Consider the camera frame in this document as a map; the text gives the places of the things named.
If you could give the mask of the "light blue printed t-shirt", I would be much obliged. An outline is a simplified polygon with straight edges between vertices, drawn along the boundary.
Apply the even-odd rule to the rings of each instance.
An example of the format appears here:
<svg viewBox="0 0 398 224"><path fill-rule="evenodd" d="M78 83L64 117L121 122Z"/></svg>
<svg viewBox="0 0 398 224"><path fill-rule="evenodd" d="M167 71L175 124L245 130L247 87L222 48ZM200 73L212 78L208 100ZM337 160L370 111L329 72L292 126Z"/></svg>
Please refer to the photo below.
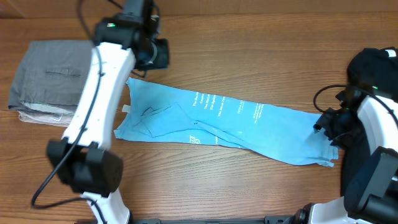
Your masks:
<svg viewBox="0 0 398 224"><path fill-rule="evenodd" d="M131 104L116 138L249 149L295 166L332 167L338 148L313 125L319 114L129 78Z"/></svg>

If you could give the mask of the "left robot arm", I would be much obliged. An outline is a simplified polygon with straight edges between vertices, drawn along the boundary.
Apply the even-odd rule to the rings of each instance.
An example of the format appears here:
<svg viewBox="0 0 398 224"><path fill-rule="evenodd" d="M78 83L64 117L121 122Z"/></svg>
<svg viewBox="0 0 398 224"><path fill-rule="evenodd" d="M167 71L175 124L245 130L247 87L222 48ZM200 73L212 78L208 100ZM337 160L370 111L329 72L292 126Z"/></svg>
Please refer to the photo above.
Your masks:
<svg viewBox="0 0 398 224"><path fill-rule="evenodd" d="M153 0L126 1L88 33L90 71L77 109L61 140L49 141L52 177L85 201L97 223L132 223L119 185L123 160L111 152L111 133L124 84L131 74L169 66L169 44L159 38L160 9Z"/></svg>

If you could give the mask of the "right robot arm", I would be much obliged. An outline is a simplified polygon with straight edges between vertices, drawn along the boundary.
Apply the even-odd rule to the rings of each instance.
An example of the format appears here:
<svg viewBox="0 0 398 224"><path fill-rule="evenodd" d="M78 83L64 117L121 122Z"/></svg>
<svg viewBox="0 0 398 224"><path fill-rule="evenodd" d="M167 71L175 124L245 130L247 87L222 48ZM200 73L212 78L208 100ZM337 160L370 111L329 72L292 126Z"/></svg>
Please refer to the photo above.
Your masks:
<svg viewBox="0 0 398 224"><path fill-rule="evenodd" d="M284 221L397 224L397 100L380 86L340 88L340 108L324 110L314 128L345 150L342 195Z"/></svg>

